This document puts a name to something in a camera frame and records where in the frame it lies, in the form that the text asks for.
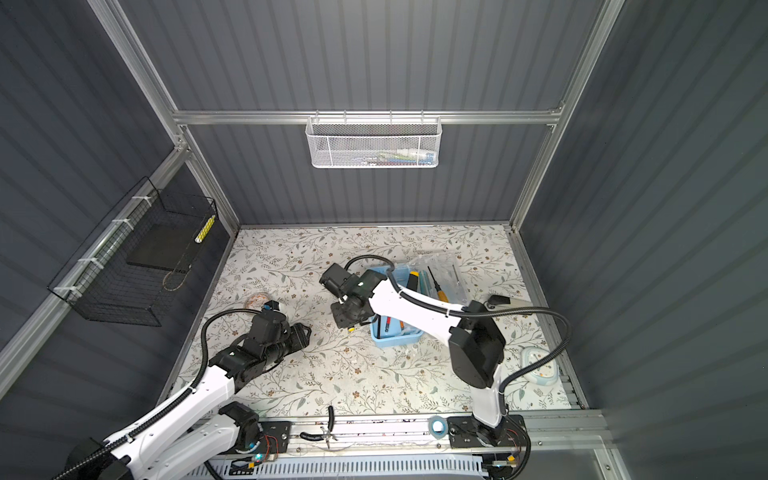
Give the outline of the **blue plastic tool box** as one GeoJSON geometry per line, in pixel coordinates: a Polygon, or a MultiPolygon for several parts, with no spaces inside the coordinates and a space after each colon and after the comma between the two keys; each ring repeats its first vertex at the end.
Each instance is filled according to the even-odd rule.
{"type": "Polygon", "coordinates": [[[463,306],[401,287],[393,277],[394,264],[385,257],[376,256],[375,259],[387,264],[388,269],[387,279],[380,281],[369,297],[373,313],[401,320],[448,346],[450,329],[458,326],[463,306]]]}

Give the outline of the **clear handle screwdriver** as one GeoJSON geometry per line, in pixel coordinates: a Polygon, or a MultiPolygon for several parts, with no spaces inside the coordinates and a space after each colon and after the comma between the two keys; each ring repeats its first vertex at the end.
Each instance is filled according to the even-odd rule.
{"type": "Polygon", "coordinates": [[[452,269],[453,276],[454,276],[455,291],[456,291],[458,297],[462,301],[465,301],[466,298],[467,298],[467,292],[466,292],[463,280],[459,276],[458,269],[456,268],[455,264],[451,265],[451,269],[452,269]]]}

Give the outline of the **yellow black utility knife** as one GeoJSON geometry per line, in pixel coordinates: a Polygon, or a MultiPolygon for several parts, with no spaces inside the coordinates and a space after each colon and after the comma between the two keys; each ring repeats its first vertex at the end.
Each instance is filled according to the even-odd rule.
{"type": "Polygon", "coordinates": [[[406,288],[414,292],[419,292],[420,274],[418,271],[409,272],[406,288]]]}

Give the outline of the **yellow handle screwdriver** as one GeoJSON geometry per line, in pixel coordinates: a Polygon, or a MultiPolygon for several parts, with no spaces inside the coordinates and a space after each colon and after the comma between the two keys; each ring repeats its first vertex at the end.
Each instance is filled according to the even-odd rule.
{"type": "Polygon", "coordinates": [[[438,298],[438,299],[439,299],[441,302],[445,302],[445,303],[448,303],[448,302],[449,302],[449,298],[448,298],[448,296],[446,295],[446,293],[444,292],[444,290],[442,289],[442,287],[441,287],[441,285],[439,284],[439,282],[437,281],[437,278],[436,278],[436,276],[435,276],[434,272],[432,271],[431,267],[430,267],[430,266],[428,266],[428,267],[427,267],[427,270],[428,270],[428,272],[429,272],[429,274],[430,274],[430,277],[431,277],[431,279],[432,279],[432,282],[433,282],[433,285],[434,285],[434,289],[435,289],[435,292],[436,292],[436,294],[437,294],[437,298],[438,298]]]}

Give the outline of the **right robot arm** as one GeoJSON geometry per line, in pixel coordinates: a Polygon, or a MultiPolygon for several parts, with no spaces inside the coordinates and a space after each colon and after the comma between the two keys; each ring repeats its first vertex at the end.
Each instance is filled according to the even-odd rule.
{"type": "Polygon", "coordinates": [[[390,274],[372,269],[356,275],[338,264],[320,277],[337,301],[331,305],[336,325],[357,326],[378,315],[404,322],[444,345],[453,373],[470,387],[473,417],[497,428],[505,415],[501,397],[501,364],[506,341],[483,305],[464,307],[405,288],[390,274]]]}

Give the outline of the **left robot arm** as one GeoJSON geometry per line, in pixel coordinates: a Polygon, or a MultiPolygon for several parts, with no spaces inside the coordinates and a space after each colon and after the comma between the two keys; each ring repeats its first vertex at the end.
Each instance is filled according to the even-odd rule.
{"type": "Polygon", "coordinates": [[[248,310],[251,329],[226,349],[209,353],[207,330],[227,316],[221,311],[200,332],[201,365],[193,380],[152,411],[103,440],[75,447],[61,479],[179,479],[219,453],[249,454],[261,438],[259,419],[234,396],[286,356],[308,347],[312,330],[289,324],[274,304],[248,310]]]}

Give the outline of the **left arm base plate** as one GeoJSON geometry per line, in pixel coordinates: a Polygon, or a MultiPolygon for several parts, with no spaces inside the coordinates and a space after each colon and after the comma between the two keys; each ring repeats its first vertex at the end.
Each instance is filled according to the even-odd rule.
{"type": "Polygon", "coordinates": [[[247,427],[239,433],[235,444],[222,454],[278,455],[287,451],[292,423],[288,421],[266,421],[247,427]]]}

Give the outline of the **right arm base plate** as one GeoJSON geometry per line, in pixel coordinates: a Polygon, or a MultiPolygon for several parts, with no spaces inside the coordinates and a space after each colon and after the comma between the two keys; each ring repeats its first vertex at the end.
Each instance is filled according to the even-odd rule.
{"type": "Polygon", "coordinates": [[[447,419],[450,445],[454,449],[521,448],[530,446],[524,418],[505,415],[496,427],[490,427],[473,416],[452,416],[447,419]]]}

